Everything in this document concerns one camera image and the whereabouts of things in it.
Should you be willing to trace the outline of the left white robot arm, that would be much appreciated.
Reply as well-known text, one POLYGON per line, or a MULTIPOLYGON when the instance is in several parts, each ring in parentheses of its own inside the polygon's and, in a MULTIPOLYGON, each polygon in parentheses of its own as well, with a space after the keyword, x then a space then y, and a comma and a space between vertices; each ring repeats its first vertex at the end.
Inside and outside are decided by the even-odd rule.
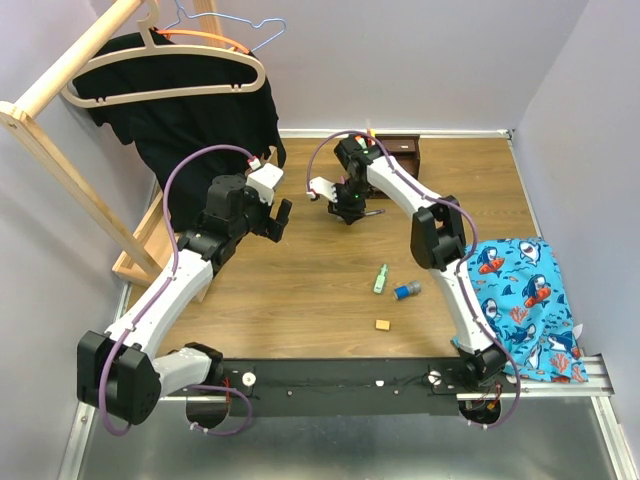
POLYGON ((79 401, 130 425, 144 422, 158 400, 192 387, 214 393, 222 380, 222 355, 198 343, 175 353, 157 351, 192 299, 206 289, 248 234, 279 242, 292 204, 271 211, 283 171, 266 164, 248 176, 216 177, 204 210, 177 240, 162 273, 134 306, 104 332, 87 332, 77 345, 79 401))

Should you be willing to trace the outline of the dark wooden desk organizer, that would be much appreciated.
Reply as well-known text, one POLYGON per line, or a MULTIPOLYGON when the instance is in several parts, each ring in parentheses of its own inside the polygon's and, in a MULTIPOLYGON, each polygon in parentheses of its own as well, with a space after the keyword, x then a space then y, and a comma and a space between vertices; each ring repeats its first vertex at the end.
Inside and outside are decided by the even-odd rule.
POLYGON ((414 179, 419 178, 421 154, 417 134, 377 134, 376 138, 414 179))

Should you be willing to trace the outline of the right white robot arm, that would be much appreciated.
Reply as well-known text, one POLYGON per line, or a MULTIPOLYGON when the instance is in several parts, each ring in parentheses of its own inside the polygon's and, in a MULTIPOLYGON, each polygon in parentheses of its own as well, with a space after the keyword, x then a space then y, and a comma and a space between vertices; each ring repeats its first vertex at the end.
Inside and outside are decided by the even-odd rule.
POLYGON ((454 321, 461 382, 471 391, 485 390, 508 359, 469 278, 465 213, 458 201, 426 188, 391 157, 384 145, 363 132, 349 131, 334 153, 347 179, 313 191, 324 195, 329 201, 328 211, 348 225, 365 217, 365 199, 371 187, 406 213, 411 221, 411 254, 436 280, 454 321))

